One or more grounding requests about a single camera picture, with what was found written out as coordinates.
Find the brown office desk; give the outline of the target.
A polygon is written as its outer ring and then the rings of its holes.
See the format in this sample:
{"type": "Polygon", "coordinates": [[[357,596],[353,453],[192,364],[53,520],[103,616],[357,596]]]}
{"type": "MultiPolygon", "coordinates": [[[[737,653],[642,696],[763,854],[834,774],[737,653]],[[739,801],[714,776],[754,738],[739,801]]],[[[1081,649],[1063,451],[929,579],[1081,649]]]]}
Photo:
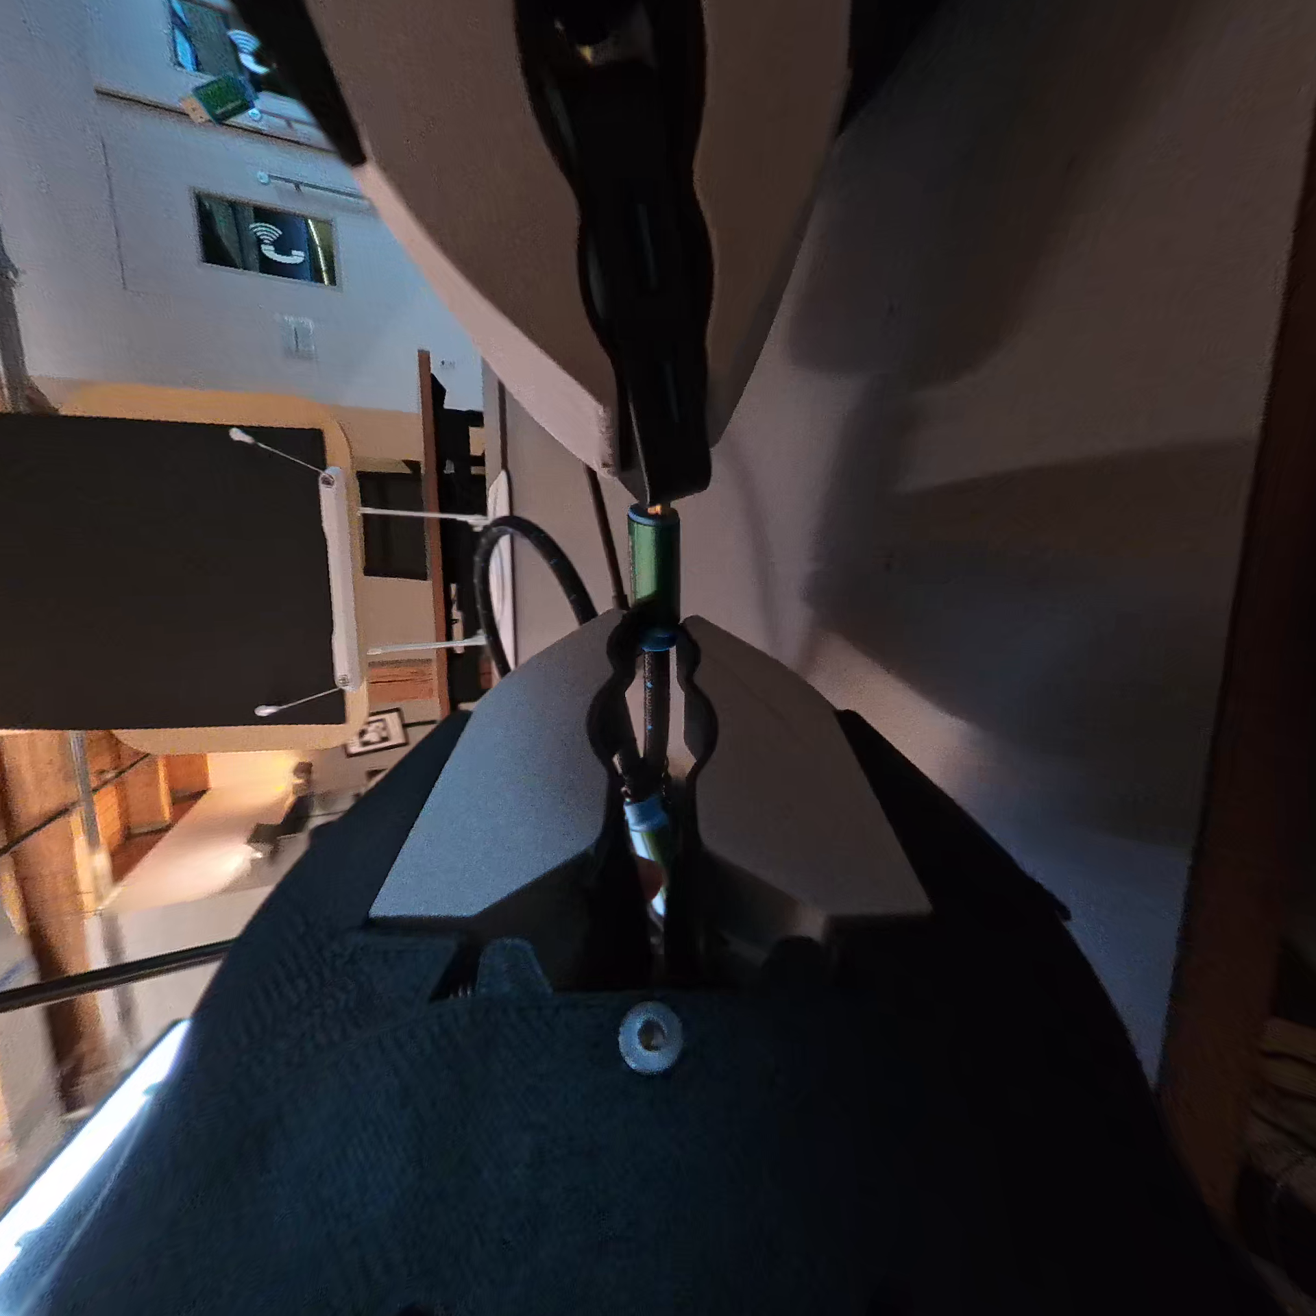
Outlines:
{"type": "MultiPolygon", "coordinates": [[[[442,408],[446,391],[437,383],[431,370],[431,353],[427,349],[418,351],[418,377],[422,423],[422,510],[439,512],[441,451],[437,415],[442,408]]],[[[442,647],[442,643],[448,639],[448,590],[444,584],[441,542],[442,522],[439,518],[424,518],[424,525],[435,637],[441,643],[439,649],[433,649],[435,698],[439,704],[439,719],[444,719],[452,713],[452,694],[448,683],[448,649],[442,647]]]]}

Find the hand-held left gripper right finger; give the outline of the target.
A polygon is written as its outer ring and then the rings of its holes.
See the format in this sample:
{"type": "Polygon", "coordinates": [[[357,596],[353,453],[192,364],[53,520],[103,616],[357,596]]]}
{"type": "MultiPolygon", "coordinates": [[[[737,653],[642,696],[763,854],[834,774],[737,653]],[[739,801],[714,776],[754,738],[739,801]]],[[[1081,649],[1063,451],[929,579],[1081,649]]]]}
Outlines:
{"type": "Polygon", "coordinates": [[[684,620],[695,890],[708,915],[929,915],[931,899],[809,681],[712,620],[684,620]]]}

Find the bright led light bar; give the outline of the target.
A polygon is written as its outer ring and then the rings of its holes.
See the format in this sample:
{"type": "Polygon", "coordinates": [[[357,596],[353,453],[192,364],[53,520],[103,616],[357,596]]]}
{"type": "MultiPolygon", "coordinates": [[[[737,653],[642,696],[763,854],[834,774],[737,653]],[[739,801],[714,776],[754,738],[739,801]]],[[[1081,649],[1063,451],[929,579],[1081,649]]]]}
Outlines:
{"type": "Polygon", "coordinates": [[[65,1141],[63,1148],[2,1213],[2,1268],[8,1270],[25,1243],[85,1186],[165,1084],[188,1036],[190,1019],[171,1023],[142,1059],[104,1097],[91,1116],[65,1141]]]}

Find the black pole stand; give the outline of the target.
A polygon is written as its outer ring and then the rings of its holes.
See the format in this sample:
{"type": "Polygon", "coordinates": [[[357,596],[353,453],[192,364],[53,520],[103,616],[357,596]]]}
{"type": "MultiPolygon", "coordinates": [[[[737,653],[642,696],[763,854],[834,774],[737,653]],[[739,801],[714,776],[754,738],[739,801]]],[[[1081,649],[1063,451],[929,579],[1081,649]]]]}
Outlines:
{"type": "Polygon", "coordinates": [[[61,1004],[80,998],[84,994],[95,994],[116,987],[133,985],[161,975],[175,975],[184,970],[220,962],[236,943],[237,937],[211,941],[203,945],[190,945],[184,949],[158,953],[146,958],[135,958],[129,962],[101,966],[72,975],[53,977],[49,981],[8,987],[2,991],[2,1013],[61,1004]]]}

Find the phone icon wall sign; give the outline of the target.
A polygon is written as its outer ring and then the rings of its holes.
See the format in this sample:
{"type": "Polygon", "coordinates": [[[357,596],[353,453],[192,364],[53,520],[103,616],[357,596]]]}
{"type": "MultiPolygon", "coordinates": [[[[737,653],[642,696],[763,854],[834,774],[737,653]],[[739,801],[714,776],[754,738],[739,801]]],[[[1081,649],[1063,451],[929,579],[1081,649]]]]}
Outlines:
{"type": "Polygon", "coordinates": [[[336,229],[329,218],[192,193],[201,261],[232,271],[338,286],[336,229]]]}

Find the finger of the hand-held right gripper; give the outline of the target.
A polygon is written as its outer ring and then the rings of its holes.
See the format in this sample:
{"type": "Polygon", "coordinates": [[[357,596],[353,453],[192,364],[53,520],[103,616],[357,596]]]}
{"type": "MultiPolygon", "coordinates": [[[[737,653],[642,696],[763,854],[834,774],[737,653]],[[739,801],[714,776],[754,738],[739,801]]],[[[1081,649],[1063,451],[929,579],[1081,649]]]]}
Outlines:
{"type": "Polygon", "coordinates": [[[577,203],[539,130],[513,1],[310,1],[363,191],[480,358],[619,478],[613,366],[585,313],[577,203]]]}
{"type": "Polygon", "coordinates": [[[703,1],[693,163],[714,292],[710,442],[744,394],[815,206],[851,81],[849,1],[703,1]]]}

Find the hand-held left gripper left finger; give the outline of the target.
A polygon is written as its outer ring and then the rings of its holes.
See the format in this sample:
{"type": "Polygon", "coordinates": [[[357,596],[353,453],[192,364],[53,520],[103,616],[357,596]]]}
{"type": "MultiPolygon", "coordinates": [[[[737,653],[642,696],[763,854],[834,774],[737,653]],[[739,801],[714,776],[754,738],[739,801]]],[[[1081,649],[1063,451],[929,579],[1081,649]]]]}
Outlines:
{"type": "Polygon", "coordinates": [[[600,613],[479,700],[370,918],[644,917],[617,785],[589,738],[621,620],[600,613]]]}

